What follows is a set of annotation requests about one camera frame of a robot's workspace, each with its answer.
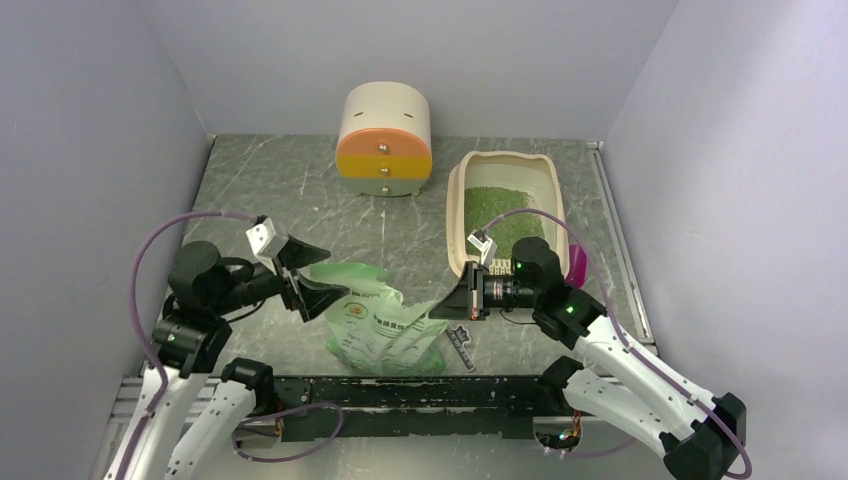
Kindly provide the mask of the green litter bag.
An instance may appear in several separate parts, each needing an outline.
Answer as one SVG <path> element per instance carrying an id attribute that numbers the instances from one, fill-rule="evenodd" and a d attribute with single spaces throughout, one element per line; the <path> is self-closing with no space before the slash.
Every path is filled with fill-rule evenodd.
<path id="1" fill-rule="evenodd" d="M 324 313 L 327 350 L 346 366 L 377 376 L 441 374 L 446 366 L 435 340 L 448 322 L 431 319 L 432 301 L 406 305 L 384 282 L 387 272 L 361 263 L 319 264 L 308 278 L 349 289 Z"/>

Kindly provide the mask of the magenta plastic scoop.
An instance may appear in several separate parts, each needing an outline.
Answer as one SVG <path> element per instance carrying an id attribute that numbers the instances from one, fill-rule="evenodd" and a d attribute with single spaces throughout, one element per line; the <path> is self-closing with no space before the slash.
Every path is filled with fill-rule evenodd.
<path id="1" fill-rule="evenodd" d="M 565 283 L 571 287 L 581 289 L 586 284 L 588 257 L 579 244 L 569 245 L 569 269 L 565 274 Z"/>

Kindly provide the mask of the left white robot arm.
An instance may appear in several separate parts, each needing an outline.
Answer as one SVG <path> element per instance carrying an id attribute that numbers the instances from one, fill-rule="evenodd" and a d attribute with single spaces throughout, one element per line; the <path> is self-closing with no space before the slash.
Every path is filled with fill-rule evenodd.
<path id="1" fill-rule="evenodd" d="M 279 420 L 307 406 L 286 409 L 271 366 L 237 358 L 221 374 L 212 400 L 189 428 L 183 427 L 232 334 L 226 315 L 280 297 L 305 322 L 349 294 L 349 288 L 303 277 L 301 269 L 327 259 L 269 223 L 246 232 L 254 262 L 225 258 L 207 241 L 178 250 L 168 284 L 164 317 L 152 332 L 151 372 L 143 377 L 129 429 L 107 470 L 108 479 L 190 479 L 220 445 L 253 419 Z"/>

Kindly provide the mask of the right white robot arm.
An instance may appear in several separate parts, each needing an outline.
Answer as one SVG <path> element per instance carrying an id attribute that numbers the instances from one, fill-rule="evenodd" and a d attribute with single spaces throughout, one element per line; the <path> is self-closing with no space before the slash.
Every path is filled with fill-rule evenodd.
<path id="1" fill-rule="evenodd" d="M 591 295 L 566 284 L 561 261 L 538 237 L 512 248 L 511 273 L 465 263 L 456 287 L 429 311 L 437 320 L 482 320 L 492 310 L 528 309 L 533 323 L 568 355 L 540 378 L 550 413 L 588 413 L 661 457 L 676 479 L 723 479 L 745 440 L 746 406 L 716 396 L 628 338 Z"/>

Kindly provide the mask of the beige litter box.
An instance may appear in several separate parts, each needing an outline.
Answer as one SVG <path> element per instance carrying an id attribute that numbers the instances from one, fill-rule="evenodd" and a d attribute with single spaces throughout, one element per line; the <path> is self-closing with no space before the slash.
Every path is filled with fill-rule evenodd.
<path id="1" fill-rule="evenodd" d="M 473 230 L 507 211 L 533 208 L 565 219 L 560 182 L 553 161 L 544 154 L 510 151 L 472 151 L 449 175 L 446 202 L 448 262 L 458 275 L 465 262 L 478 260 L 480 251 L 467 241 Z M 569 239 L 556 222 L 533 213 L 512 215 L 488 230 L 496 244 L 492 270 L 509 273 L 512 247 L 521 238 L 543 238 L 560 258 L 563 273 L 570 269 Z"/>

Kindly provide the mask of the beige orange drawer cabinet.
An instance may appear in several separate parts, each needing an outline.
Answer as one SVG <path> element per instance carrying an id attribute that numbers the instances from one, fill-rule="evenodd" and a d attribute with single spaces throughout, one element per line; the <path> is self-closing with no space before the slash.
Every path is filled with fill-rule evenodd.
<path id="1" fill-rule="evenodd" d="M 341 179 L 358 194 L 419 195 L 433 169 L 425 96 L 392 81 L 355 87 L 345 100 L 335 164 Z"/>

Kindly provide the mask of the black mounting rail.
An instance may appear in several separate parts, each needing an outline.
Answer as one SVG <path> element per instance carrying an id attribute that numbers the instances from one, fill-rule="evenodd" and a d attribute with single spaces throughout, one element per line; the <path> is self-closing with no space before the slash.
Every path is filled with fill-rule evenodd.
<path id="1" fill-rule="evenodd" d="M 537 375 L 275 379 L 286 409 L 285 442 L 340 438 L 498 435 L 532 439 L 535 428 L 569 425 L 572 409 Z"/>

